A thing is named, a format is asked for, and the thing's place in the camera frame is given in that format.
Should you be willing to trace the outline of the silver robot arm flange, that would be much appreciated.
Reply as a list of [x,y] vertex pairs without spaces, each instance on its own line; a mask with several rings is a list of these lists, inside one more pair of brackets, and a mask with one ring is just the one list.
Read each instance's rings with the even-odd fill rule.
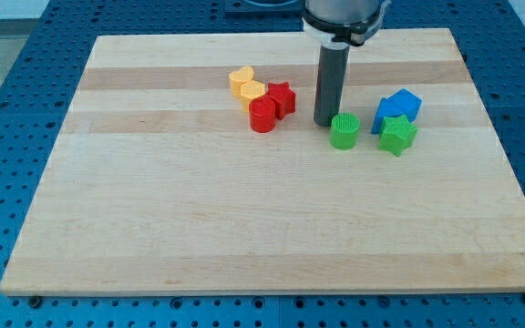
[[331,50],[362,46],[382,27],[391,0],[306,0],[304,32]]

